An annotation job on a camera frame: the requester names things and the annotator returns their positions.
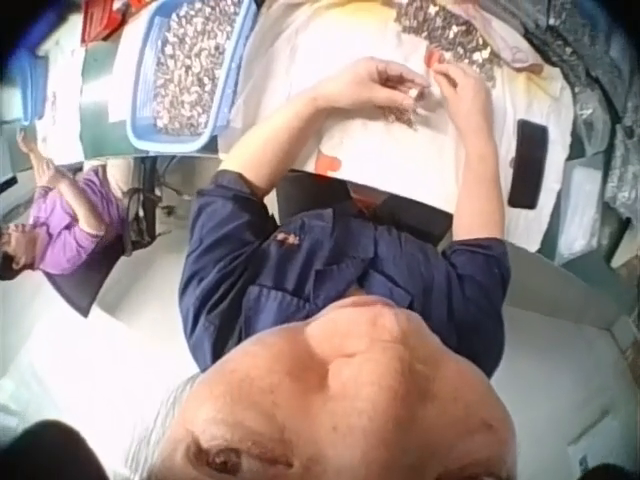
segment blue basket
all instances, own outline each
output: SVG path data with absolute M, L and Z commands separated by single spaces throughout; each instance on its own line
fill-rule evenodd
M 158 153 L 195 152 L 229 125 L 242 55 L 258 15 L 254 0 L 243 0 L 240 6 L 205 131 L 201 135 L 169 135 L 160 131 L 154 123 L 154 74 L 162 37 L 168 28 L 171 14 L 184 3 L 193 1 L 196 0 L 163 0 L 152 7 L 153 11 L 149 15 L 136 65 L 131 111 L 127 118 L 129 140 L 140 150 Z
M 29 125 L 44 115 L 49 59 L 28 50 L 18 50 L 9 61 L 10 76 L 20 86 L 22 124 Z

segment table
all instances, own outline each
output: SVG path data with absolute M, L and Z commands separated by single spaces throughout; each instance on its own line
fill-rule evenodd
M 83 85 L 93 82 L 109 80 L 112 75 L 114 61 L 120 46 L 122 33 L 112 37 L 108 42 L 95 43 L 87 48 L 82 70 Z M 127 137 L 126 122 L 124 120 L 110 123 L 108 115 L 108 96 L 103 98 L 86 99 L 83 95 L 80 103 L 81 130 L 80 138 L 85 157 L 95 159 L 108 156 L 147 156 L 150 152 L 135 148 Z M 8 139 L 11 163 L 14 172 L 20 172 L 29 168 L 28 158 L 19 150 L 15 143 L 15 132 L 20 125 L 18 123 L 2 126 L 2 135 Z M 28 129 L 29 135 L 35 135 L 34 127 Z M 212 155 L 210 152 L 194 152 L 193 156 Z M 605 174 L 609 162 L 610 152 L 607 152 L 606 161 L 602 164 L 602 175 Z M 554 215 L 550 221 L 543 245 L 539 254 L 553 261 L 560 236 L 558 211 L 560 200 L 556 202 Z M 593 252 L 582 255 L 563 265 L 562 268 L 571 272 L 577 278 L 592 288 L 605 293 L 616 305 L 620 307 L 621 314 L 629 314 L 637 305 L 633 288 L 622 284 L 616 273 L 609 268 L 611 259 L 617 245 L 615 239 L 620 237 L 622 219 L 610 208 L 604 207 L 605 214 L 601 222 L 600 247 Z

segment paper sheet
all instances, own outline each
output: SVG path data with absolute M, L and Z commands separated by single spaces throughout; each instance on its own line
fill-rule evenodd
M 131 111 L 133 83 L 140 44 L 147 26 L 147 19 L 153 8 L 140 12 L 122 31 L 118 52 L 113 62 L 113 70 L 106 91 L 109 92 L 107 111 L 109 123 L 126 120 Z
M 36 121 L 40 150 L 58 165 L 84 161 L 80 98 L 84 48 L 49 54 L 45 113 Z

